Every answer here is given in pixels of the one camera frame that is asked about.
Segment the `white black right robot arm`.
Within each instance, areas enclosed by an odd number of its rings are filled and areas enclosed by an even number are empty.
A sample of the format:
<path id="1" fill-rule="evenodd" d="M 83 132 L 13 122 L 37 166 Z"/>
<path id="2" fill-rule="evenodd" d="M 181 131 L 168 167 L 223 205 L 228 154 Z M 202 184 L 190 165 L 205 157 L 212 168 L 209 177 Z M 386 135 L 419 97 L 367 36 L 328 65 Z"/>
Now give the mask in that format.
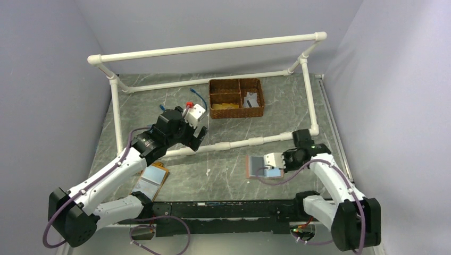
<path id="1" fill-rule="evenodd" d="M 331 233 L 332 242 L 340 251 L 361 254 L 364 248 L 381 243 L 381 206 L 368 198 L 349 180 L 336 164 L 330 149 L 315 143 L 308 129 L 292 133 L 294 148 L 282 153 L 285 171 L 309 169 L 324 185 L 332 201 L 316 191 L 300 192 L 293 206 L 294 216 L 307 220 L 310 216 Z"/>

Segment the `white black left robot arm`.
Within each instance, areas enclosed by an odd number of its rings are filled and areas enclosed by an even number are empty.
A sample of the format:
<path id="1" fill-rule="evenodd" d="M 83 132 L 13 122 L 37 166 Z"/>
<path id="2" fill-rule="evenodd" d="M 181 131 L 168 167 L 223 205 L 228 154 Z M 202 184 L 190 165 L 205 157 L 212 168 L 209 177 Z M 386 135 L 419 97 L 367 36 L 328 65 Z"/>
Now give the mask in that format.
<path id="1" fill-rule="evenodd" d="M 195 135 L 205 114 L 206 109 L 199 104 L 167 109 L 152 126 L 132 130 L 125 149 L 96 174 L 66 191 L 55 189 L 49 195 L 43 245 L 50 249 L 59 247 L 47 240 L 51 228 L 63 238 L 62 244 L 78 247 L 109 224 L 129 219 L 148 222 L 153 215 L 153 202 L 142 192 L 108 203 L 104 199 L 130 176 L 165 156 L 170 147 L 182 144 L 197 151 L 208 132 L 204 126 Z"/>

